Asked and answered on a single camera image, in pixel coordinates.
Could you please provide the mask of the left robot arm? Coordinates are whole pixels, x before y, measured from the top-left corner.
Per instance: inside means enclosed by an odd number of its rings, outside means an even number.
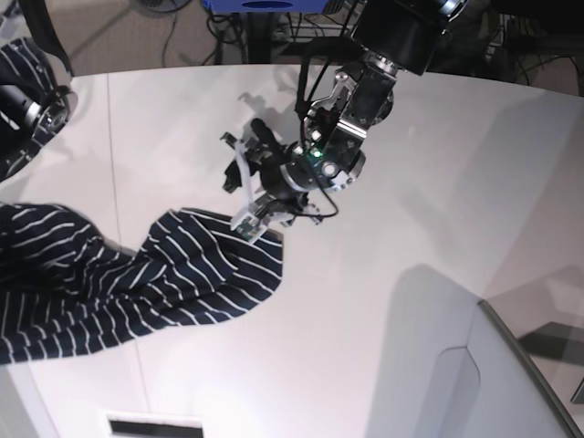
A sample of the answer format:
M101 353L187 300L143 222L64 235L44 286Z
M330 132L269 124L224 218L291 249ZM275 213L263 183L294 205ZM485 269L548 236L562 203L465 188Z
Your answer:
M296 142L280 143L266 123L250 121L250 137L223 136L235 152L224 189L245 194L232 226L315 221L325 215L308 201L350 186L361 174L361 150L371 127L393 106L399 71L422 75L440 37L464 1L369 1L349 36L324 36L302 57L295 113Z

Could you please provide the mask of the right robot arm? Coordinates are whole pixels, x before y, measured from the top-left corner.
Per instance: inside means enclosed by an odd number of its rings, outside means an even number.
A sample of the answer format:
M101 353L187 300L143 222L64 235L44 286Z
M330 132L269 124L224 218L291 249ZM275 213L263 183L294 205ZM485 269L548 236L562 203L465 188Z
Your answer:
M67 62L44 52L31 37L1 46L1 180L22 171L63 127L77 107Z

